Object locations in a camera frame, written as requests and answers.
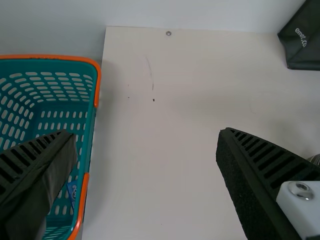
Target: black shopping bag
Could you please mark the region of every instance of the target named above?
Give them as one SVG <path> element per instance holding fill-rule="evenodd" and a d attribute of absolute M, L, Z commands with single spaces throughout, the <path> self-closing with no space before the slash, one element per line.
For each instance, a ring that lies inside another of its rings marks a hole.
<path fill-rule="evenodd" d="M 320 70 L 320 0 L 306 0 L 278 37 L 289 69 Z"/>

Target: plastic basket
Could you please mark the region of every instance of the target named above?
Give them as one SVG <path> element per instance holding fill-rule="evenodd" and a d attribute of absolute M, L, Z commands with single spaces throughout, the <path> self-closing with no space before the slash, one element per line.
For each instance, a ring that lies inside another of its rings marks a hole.
<path fill-rule="evenodd" d="M 59 129 L 76 135 L 74 211 L 66 184 L 46 217 L 43 239 L 75 239 L 83 222 L 101 70 L 85 57 L 0 56 L 0 152 Z"/>

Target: small screw head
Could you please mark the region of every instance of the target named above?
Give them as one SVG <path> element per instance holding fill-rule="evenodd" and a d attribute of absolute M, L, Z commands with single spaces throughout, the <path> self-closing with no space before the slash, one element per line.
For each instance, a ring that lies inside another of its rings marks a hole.
<path fill-rule="evenodd" d="M 302 200 L 312 200 L 315 196 L 311 188 L 303 182 L 292 181 L 288 184 L 289 191 Z"/>

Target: basket hole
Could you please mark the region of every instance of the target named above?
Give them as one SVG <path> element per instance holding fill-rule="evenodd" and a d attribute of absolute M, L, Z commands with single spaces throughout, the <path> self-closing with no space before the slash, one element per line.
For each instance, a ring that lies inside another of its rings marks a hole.
<path fill-rule="evenodd" d="M 7 114 L 8 114 L 8 111 L 7 111 L 7 110 L 3 110 L 2 115 L 1 115 L 1 118 L 2 118 L 2 119 L 5 119 L 6 116 L 7 116 Z"/>
<path fill-rule="evenodd" d="M 10 113 L 8 116 L 8 121 L 11 122 L 13 118 L 14 118 L 14 114 Z"/>
<path fill-rule="evenodd" d="M 3 126 L 3 129 L 2 129 L 2 134 L 6 134 L 7 131 L 8 131 L 8 128 L 9 128 L 9 125 L 8 125 L 8 124 L 5 124 L 5 125 Z"/>
<path fill-rule="evenodd" d="M 29 79 L 30 79 L 31 81 L 39 81 L 39 80 L 41 80 L 41 77 L 32 76 L 32 77 L 29 77 Z"/>
<path fill-rule="evenodd" d="M 5 140 L 5 142 L 4 142 L 4 145 L 3 145 L 3 150 L 7 150 L 8 149 L 8 147 L 9 147 L 9 144 L 10 144 L 10 140 L 9 139 L 7 139 L 7 140 Z"/>
<path fill-rule="evenodd" d="M 21 73 L 14 73 L 14 74 L 9 75 L 9 77 L 10 77 L 11 79 L 16 78 L 16 77 L 21 77 L 21 76 L 22 76 Z"/>
<path fill-rule="evenodd" d="M 14 124 L 17 124 L 18 121 L 19 121 L 19 116 L 15 116 L 13 123 L 14 123 Z"/>
<path fill-rule="evenodd" d="M 9 87 L 11 87 L 11 86 L 12 86 L 11 83 L 7 83 L 7 84 L 4 85 L 1 89 L 2 89 L 3 91 L 5 91 L 5 90 L 7 90 Z"/>
<path fill-rule="evenodd" d="M 73 78 L 71 78 L 73 81 L 75 81 L 75 82 L 82 82 L 82 79 L 81 78 L 75 78 L 75 77 L 73 77 Z"/>
<path fill-rule="evenodd" d="M 25 88 L 25 87 L 27 87 L 27 86 L 30 86 L 30 83 L 23 83 L 23 84 L 20 84 L 20 87 L 21 88 Z"/>
<path fill-rule="evenodd" d="M 22 126 L 24 125 L 24 123 L 25 123 L 25 120 L 22 118 L 22 119 L 20 120 L 19 126 L 22 127 Z"/>
<path fill-rule="evenodd" d="M 26 134 L 25 131 L 22 131 L 21 136 L 20 136 L 20 140 L 21 140 L 21 141 L 24 139 L 25 134 Z"/>
<path fill-rule="evenodd" d="M 43 75 L 43 76 L 51 76 L 51 75 L 52 75 L 51 72 L 47 72 L 47 71 L 42 71 L 42 72 L 40 72 L 40 73 L 41 73 L 41 75 Z"/>
<path fill-rule="evenodd" d="M 11 89 L 8 91 L 8 94 L 11 95 L 11 94 L 13 94 L 15 91 L 17 91 L 17 88 L 16 88 L 16 87 L 13 87 L 13 88 L 11 88 Z"/>
<path fill-rule="evenodd" d="M 27 71 L 25 74 L 28 75 L 28 76 L 36 76 L 36 75 L 38 75 L 38 73 L 36 73 L 34 71 Z"/>
<path fill-rule="evenodd" d="M 12 127 L 10 128 L 9 133 L 8 133 L 9 137 L 12 137 L 12 135 L 14 134 L 14 131 L 15 131 L 15 127 L 12 126 Z"/>
<path fill-rule="evenodd" d="M 62 215 L 66 215 L 67 213 L 67 206 L 64 205 L 63 209 L 62 209 Z"/>
<path fill-rule="evenodd" d="M 28 88 L 25 89 L 26 92 L 30 92 L 32 90 L 35 90 L 35 89 L 33 87 L 28 87 Z"/>
<path fill-rule="evenodd" d="M 58 214 L 59 214 L 59 210 L 60 210 L 60 206 L 57 205 L 57 206 L 55 207 L 55 209 L 54 209 L 54 214 L 55 214 L 55 215 L 58 215 Z"/>
<path fill-rule="evenodd" d="M 22 96 L 19 100 L 20 102 L 23 102 L 27 97 L 26 96 Z"/>
<path fill-rule="evenodd" d="M 19 135 L 20 135 L 20 129 L 18 128 L 18 129 L 15 131 L 14 138 L 15 138 L 15 139 L 18 139 L 18 138 L 19 138 Z"/>
<path fill-rule="evenodd" d="M 22 114 L 23 111 L 24 111 L 24 109 L 25 109 L 24 106 L 21 106 L 20 109 L 19 109 L 19 111 L 18 111 L 18 113 L 19 113 L 19 114 Z"/>
<path fill-rule="evenodd" d="M 13 101 L 13 100 L 10 100 L 6 106 L 7 106 L 8 108 L 11 108 L 13 104 L 14 104 L 14 101 Z"/>
<path fill-rule="evenodd" d="M 62 190 L 60 190 L 60 192 L 59 192 L 59 194 L 58 194 L 58 199 L 60 199 L 61 198 L 61 196 L 62 196 Z"/>
<path fill-rule="evenodd" d="M 69 75 L 72 77 L 80 77 L 78 73 L 73 73 L 73 72 L 70 72 Z"/>
<path fill-rule="evenodd" d="M 24 111 L 24 116 L 27 117 L 27 116 L 28 116 L 28 113 L 29 113 L 29 110 L 26 109 L 26 110 Z"/>
<path fill-rule="evenodd" d="M 14 82 L 15 83 L 22 83 L 22 82 L 25 82 L 25 81 L 27 81 L 27 79 L 25 79 L 25 78 L 19 78 L 19 79 L 17 79 L 17 80 L 14 80 Z"/>
<path fill-rule="evenodd" d="M 45 85 L 45 83 L 42 81 L 35 81 L 33 84 L 34 85 Z"/>
<path fill-rule="evenodd" d="M 7 96 L 3 96 L 2 100 L 1 100 L 1 104 L 5 105 L 7 100 L 8 100 Z"/>
<path fill-rule="evenodd" d="M 55 75 L 57 75 L 57 76 L 66 76 L 67 74 L 65 74 L 64 72 L 56 72 Z"/>

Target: black bag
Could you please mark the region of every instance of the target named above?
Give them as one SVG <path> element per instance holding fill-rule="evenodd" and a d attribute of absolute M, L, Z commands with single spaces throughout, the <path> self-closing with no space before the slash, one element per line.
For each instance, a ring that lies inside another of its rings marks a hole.
<path fill-rule="evenodd" d="M 76 136 L 59 130 L 0 153 L 0 240 L 38 240 L 77 162 Z"/>
<path fill-rule="evenodd" d="M 320 0 L 306 0 L 278 37 L 289 69 L 320 70 Z"/>

